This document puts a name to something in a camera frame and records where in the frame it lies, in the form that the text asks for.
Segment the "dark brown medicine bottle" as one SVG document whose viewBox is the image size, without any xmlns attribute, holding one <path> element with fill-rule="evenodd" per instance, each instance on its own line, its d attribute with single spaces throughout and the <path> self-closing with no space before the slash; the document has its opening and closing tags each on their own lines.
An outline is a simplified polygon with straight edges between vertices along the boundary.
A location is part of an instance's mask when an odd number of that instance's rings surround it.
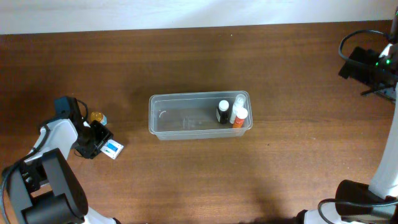
<svg viewBox="0 0 398 224">
<path fill-rule="evenodd" d="M 220 124 L 226 124 L 229 121 L 229 102 L 221 100 L 216 109 L 216 118 Z"/>
</svg>

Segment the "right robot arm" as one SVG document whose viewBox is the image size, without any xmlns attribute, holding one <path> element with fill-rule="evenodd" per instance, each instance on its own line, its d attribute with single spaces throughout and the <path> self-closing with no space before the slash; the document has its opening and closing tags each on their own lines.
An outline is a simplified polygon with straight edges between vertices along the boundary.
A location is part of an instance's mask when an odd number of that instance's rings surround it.
<svg viewBox="0 0 398 224">
<path fill-rule="evenodd" d="M 358 34 L 383 36 L 387 45 L 381 51 L 355 47 L 349 56 L 343 53 L 345 43 Z M 366 86 L 361 96 L 376 95 L 397 105 L 397 16 L 389 32 L 372 29 L 356 30 L 345 36 L 338 47 L 345 61 L 339 71 L 344 79 Z M 293 223 L 397 223 L 397 113 L 384 143 L 374 153 L 373 176 L 367 183 L 342 180 L 334 197 L 321 200 L 313 210 L 302 210 Z"/>
</svg>

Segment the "white Panadol box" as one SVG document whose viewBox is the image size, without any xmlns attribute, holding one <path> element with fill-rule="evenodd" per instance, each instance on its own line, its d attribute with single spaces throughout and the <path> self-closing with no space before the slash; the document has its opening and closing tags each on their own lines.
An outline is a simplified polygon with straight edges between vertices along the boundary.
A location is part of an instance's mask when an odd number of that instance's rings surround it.
<svg viewBox="0 0 398 224">
<path fill-rule="evenodd" d="M 101 147 L 100 151 L 108 157 L 116 159 L 123 149 L 124 146 L 122 144 L 110 139 Z"/>
</svg>

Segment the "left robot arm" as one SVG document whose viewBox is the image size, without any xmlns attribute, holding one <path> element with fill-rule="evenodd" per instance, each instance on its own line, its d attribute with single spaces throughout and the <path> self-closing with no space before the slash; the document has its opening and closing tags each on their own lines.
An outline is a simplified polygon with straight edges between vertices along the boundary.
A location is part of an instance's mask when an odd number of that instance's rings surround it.
<svg viewBox="0 0 398 224">
<path fill-rule="evenodd" d="M 89 207 L 67 162 L 72 150 L 94 159 L 113 138 L 112 132 L 98 121 L 88 123 L 80 111 L 83 102 L 74 97 L 63 96 L 54 104 L 55 116 L 39 126 L 40 136 L 28 155 L 3 170 L 1 197 L 9 197 L 23 224 L 120 224 Z"/>
</svg>

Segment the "white spray bottle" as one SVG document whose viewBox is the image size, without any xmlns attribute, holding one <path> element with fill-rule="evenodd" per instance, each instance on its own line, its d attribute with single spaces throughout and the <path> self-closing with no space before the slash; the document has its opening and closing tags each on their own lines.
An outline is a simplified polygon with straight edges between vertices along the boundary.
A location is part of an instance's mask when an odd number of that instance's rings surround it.
<svg viewBox="0 0 398 224">
<path fill-rule="evenodd" d="M 243 94 L 238 94 L 238 95 L 236 96 L 236 99 L 235 99 L 235 101 L 234 101 L 234 103 L 233 103 L 233 107 L 232 107 L 232 109 L 231 109 L 231 115 L 230 115 L 230 118 L 229 118 L 229 122 L 230 122 L 231 124 L 233 124 L 234 121 L 235 121 L 235 119 L 236 119 L 237 110 L 238 110 L 239 108 L 243 108 L 245 102 L 246 102 L 246 97 L 245 97 Z"/>
</svg>

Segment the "orange bottle white cap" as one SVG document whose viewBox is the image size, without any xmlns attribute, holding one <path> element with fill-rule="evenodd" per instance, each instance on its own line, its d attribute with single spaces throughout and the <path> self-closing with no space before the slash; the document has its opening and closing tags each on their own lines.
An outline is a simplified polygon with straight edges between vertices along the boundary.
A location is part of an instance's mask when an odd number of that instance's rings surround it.
<svg viewBox="0 0 398 224">
<path fill-rule="evenodd" d="M 238 108 L 236 110 L 236 118 L 233 123 L 233 128 L 241 128 L 247 116 L 248 116 L 248 110 L 246 108 Z"/>
</svg>

